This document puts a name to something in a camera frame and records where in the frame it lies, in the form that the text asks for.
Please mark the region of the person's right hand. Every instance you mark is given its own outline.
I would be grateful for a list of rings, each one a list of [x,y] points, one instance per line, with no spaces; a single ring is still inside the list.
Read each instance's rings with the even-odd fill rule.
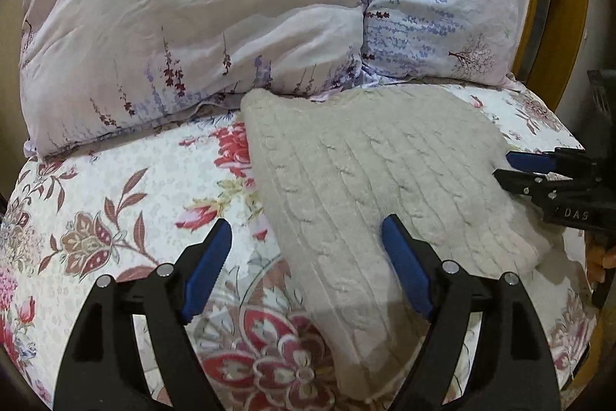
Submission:
[[[590,284],[602,284],[607,271],[615,268],[615,249],[607,250],[594,241],[586,244],[586,269]]]

